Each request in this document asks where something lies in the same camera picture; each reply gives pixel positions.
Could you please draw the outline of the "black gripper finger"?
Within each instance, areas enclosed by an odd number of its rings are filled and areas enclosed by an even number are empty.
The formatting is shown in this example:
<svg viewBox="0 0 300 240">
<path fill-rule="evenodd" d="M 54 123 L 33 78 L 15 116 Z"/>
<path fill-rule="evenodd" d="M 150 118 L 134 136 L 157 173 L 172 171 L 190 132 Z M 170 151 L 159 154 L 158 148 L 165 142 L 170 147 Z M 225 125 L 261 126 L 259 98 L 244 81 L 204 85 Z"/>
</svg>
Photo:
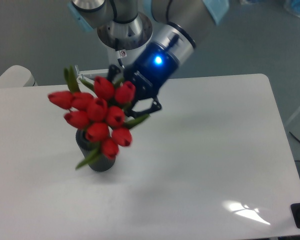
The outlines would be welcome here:
<svg viewBox="0 0 300 240">
<path fill-rule="evenodd" d="M 143 115 L 152 114 L 162 110 L 162 105 L 158 97 L 152 97 L 142 100 L 133 100 L 131 105 L 124 111 L 127 117 L 138 118 Z"/>
<path fill-rule="evenodd" d="M 123 83 L 125 81 L 124 70 L 125 67 L 111 64 L 108 67 L 108 73 L 106 79 L 111 83 L 117 83 L 117 82 Z"/>
</svg>

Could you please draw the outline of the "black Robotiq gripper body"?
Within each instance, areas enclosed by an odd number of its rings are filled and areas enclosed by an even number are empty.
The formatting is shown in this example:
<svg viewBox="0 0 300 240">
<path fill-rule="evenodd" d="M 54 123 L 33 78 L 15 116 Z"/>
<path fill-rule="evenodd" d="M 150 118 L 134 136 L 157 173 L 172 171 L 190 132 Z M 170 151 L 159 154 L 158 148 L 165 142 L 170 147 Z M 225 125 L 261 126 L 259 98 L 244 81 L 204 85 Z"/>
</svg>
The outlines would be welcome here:
<svg viewBox="0 0 300 240">
<path fill-rule="evenodd" d="M 134 101 L 154 98 L 178 68 L 178 61 L 156 42 L 151 42 L 123 71 L 125 81 L 135 86 Z"/>
</svg>

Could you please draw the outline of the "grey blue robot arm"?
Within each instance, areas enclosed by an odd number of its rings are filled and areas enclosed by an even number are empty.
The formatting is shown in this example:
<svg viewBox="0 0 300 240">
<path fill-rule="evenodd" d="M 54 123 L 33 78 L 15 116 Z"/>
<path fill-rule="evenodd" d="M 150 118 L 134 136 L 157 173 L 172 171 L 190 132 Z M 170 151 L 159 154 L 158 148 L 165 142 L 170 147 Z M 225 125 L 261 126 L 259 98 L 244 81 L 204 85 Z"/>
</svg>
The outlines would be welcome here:
<svg viewBox="0 0 300 240">
<path fill-rule="evenodd" d="M 109 72 L 135 86 L 133 104 L 152 99 L 150 108 L 125 114 L 137 118 L 159 111 L 160 88 L 227 14 L 227 0 L 71 0 L 67 7 L 86 32 L 96 31 L 106 47 Z"/>
</svg>

